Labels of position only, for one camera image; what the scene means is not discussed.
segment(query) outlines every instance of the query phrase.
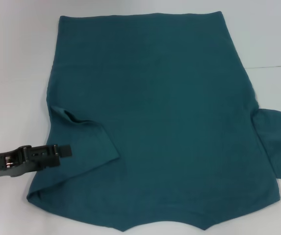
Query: teal fabric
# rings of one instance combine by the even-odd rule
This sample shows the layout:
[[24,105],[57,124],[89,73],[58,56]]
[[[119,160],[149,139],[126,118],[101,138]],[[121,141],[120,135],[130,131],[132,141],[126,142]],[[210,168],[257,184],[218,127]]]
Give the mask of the teal fabric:
[[48,144],[29,202],[125,231],[201,229],[277,202],[281,112],[259,109],[221,12],[59,21]]

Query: white surface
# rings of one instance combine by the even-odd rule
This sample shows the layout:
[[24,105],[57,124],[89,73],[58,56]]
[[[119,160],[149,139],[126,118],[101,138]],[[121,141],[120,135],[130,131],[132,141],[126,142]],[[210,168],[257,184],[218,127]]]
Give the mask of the white surface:
[[[281,0],[0,0],[0,152],[45,143],[45,93],[60,15],[222,11],[246,68],[281,66]],[[262,108],[281,110],[281,68],[248,69]],[[33,174],[0,178],[0,235],[115,235],[121,232],[46,213],[26,201]],[[278,235],[281,201],[203,232],[159,222],[128,235]]]

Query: teal shirt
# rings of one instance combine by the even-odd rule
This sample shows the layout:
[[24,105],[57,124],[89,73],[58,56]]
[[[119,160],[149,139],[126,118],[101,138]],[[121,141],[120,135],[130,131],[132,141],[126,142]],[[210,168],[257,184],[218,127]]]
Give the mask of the teal shirt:
[[281,112],[258,108],[221,12],[59,21],[48,144],[29,202],[125,231],[201,229],[280,199]]

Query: white table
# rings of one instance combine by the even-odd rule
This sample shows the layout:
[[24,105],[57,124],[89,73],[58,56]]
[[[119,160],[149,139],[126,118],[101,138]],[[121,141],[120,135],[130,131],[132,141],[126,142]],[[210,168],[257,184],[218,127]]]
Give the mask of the white table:
[[[281,111],[281,0],[0,0],[0,152],[42,145],[49,132],[46,86],[59,16],[222,11],[262,108]],[[121,232],[42,211],[26,201],[33,173],[0,177],[0,235],[115,235]],[[281,201],[203,232],[176,222],[128,235],[279,235]]]

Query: folded sleeve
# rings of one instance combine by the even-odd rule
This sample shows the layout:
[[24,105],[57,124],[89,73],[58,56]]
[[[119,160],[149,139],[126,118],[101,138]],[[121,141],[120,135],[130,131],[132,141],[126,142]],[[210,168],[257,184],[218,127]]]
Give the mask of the folded sleeve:
[[281,179],[281,112],[258,109],[252,120],[276,178]]
[[58,167],[37,172],[27,196],[29,201],[37,196],[37,191],[57,185],[119,158],[114,144],[100,124],[77,119],[68,111],[55,106],[50,106],[49,112],[51,130],[47,144],[70,144],[73,156],[61,158],[61,165]]

